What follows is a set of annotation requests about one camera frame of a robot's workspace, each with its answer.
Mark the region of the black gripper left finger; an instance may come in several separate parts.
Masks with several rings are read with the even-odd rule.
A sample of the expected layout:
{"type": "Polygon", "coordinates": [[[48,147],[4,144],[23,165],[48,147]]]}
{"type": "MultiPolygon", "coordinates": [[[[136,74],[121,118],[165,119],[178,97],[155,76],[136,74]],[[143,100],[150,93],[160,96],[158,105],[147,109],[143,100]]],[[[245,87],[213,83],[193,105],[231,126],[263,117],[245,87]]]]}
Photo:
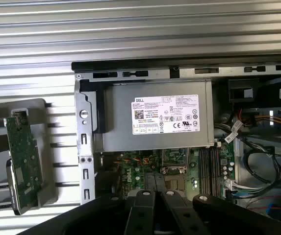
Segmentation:
{"type": "Polygon", "coordinates": [[[145,174],[145,188],[127,199],[106,194],[48,221],[24,235],[151,235],[155,204],[155,175],[145,174]]]}

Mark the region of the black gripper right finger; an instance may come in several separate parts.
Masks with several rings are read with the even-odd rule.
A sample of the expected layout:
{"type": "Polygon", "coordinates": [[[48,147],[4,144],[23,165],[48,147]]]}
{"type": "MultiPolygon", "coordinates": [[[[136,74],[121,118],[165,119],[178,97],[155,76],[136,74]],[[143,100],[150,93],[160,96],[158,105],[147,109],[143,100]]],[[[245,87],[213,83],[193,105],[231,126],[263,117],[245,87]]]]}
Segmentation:
{"type": "Polygon", "coordinates": [[[154,184],[182,235],[281,235],[281,222],[208,194],[193,201],[167,189],[162,174],[154,184]]]}

